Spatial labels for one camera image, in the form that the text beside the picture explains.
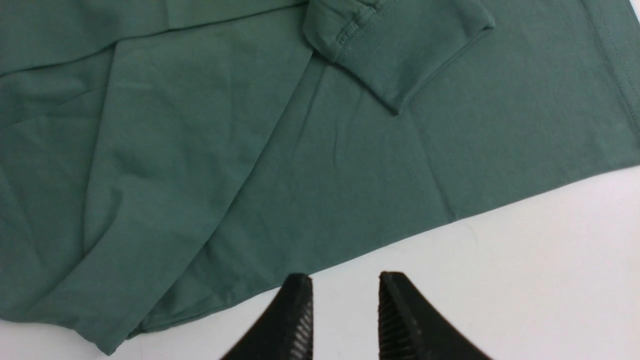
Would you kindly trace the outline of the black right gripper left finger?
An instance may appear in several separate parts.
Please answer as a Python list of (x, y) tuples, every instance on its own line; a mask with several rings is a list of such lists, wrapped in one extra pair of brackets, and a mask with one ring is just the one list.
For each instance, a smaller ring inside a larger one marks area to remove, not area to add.
[(314, 351), (313, 281), (292, 273), (258, 320), (224, 360), (311, 360)]

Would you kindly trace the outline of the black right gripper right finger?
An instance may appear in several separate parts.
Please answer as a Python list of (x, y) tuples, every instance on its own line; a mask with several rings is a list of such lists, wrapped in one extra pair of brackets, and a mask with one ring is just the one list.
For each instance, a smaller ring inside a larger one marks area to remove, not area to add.
[(378, 299), (380, 360), (489, 360), (403, 272), (381, 272)]

